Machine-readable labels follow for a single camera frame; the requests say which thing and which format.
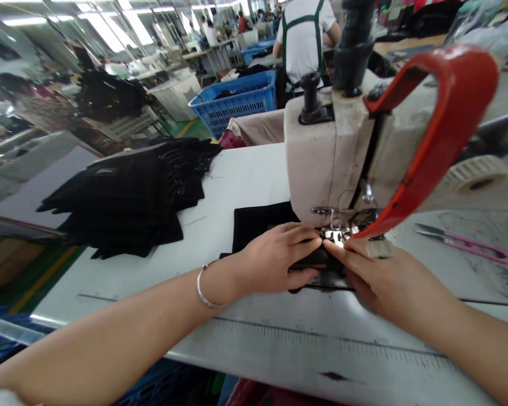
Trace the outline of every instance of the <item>green floor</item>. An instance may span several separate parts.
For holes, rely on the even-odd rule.
[[[198,118],[190,122],[177,122],[169,116],[165,119],[167,129],[176,138],[212,139],[211,132]],[[0,306],[14,313],[31,313],[85,248],[50,245],[12,283],[0,290]]]
[[[205,127],[205,124],[199,118],[192,121],[175,121],[170,116],[165,115],[166,128],[176,138],[183,136],[194,137],[198,139],[213,138],[212,133]]]

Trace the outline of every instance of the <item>silver bracelet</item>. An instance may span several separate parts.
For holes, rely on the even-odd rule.
[[[201,290],[201,287],[199,286],[199,281],[202,279],[202,273],[203,271],[205,271],[207,269],[209,265],[208,264],[205,264],[204,266],[202,266],[202,270],[199,271],[199,275],[198,275],[198,282],[196,283],[196,286],[198,287],[198,297],[199,299],[201,300],[201,302],[207,306],[208,308],[219,308],[219,307],[222,307],[223,305],[222,304],[214,304],[214,303],[211,303],[210,301],[208,301],[205,296],[203,296],[203,293],[202,293],[202,290]]]

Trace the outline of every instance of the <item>blue plastic crate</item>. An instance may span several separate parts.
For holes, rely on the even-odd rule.
[[[264,113],[277,108],[275,95],[275,71],[256,73],[229,82],[208,86],[188,103],[203,124],[219,140],[231,118]],[[215,100],[227,90],[233,96]]]
[[[257,46],[258,47],[270,47],[270,46],[275,45],[276,40],[277,40],[277,36],[266,38],[263,41],[258,42]]]
[[[29,315],[5,311],[0,307],[0,332],[7,332],[9,337],[0,335],[0,360],[18,344],[31,345],[54,331],[32,323]],[[113,406],[184,406],[186,399],[204,394],[210,374],[203,368],[160,359]]]
[[[274,41],[262,41],[258,43],[258,45],[252,45],[251,47],[241,51],[241,54],[243,54],[244,63],[246,65],[250,65],[255,55],[259,54],[261,51],[266,50],[270,46],[273,46],[274,44]]]

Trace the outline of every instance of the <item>plastic bag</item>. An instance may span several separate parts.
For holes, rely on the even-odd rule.
[[[480,46],[489,51],[499,65],[504,65],[508,61],[508,21],[498,27],[472,30],[458,43]]]
[[[453,20],[444,46],[459,42],[473,29],[487,26],[501,5],[502,0],[471,0],[463,4]]]

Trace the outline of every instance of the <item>work table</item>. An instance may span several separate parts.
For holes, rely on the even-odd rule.
[[[205,199],[178,213],[183,241],[158,246],[147,258],[92,260],[94,249],[87,249],[33,320],[66,325],[230,252],[234,209],[289,199],[284,144],[221,152],[203,188]],[[433,212],[414,215],[387,237],[470,306],[508,321],[508,267],[419,236],[410,229],[414,222],[508,249],[503,226],[483,213]],[[244,297],[167,356],[346,404],[494,404],[451,361],[366,310],[350,290]]]

